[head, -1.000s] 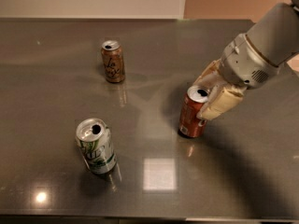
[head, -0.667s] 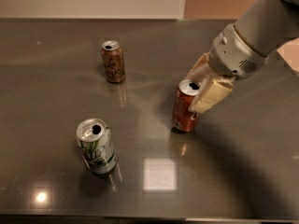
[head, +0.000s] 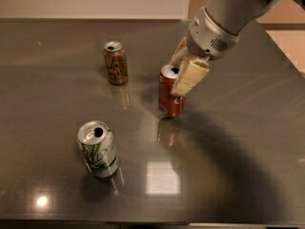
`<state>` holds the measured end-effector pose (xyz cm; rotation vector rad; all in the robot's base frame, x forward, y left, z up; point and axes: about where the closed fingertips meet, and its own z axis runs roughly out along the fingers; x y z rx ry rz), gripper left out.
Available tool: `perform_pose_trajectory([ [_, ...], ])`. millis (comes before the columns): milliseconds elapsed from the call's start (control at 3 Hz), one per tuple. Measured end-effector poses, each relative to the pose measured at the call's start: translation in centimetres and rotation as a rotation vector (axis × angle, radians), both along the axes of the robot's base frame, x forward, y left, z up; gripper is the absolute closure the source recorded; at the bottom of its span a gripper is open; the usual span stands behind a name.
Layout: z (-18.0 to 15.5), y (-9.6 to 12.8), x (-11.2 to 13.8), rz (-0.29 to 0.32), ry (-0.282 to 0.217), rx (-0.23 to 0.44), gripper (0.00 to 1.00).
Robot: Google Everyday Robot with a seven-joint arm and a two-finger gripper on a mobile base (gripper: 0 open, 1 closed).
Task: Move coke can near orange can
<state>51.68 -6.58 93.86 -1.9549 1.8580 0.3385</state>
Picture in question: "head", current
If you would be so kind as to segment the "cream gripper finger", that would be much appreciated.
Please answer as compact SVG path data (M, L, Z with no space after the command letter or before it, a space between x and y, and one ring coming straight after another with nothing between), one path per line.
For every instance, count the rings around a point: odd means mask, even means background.
M173 83L171 94L185 96L209 72L209 63L204 58L184 59L178 77Z
M188 47L187 38L183 37L178 46L176 47L170 63L175 66L182 66L187 62L188 59Z

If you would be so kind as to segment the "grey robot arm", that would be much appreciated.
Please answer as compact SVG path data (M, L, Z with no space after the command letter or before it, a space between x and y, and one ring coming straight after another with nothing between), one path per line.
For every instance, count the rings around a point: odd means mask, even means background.
M179 68L171 94L186 95L209 72L209 63L223 57L244 28L279 0L209 0L190 23L170 60ZM294 0L299 6L305 0Z

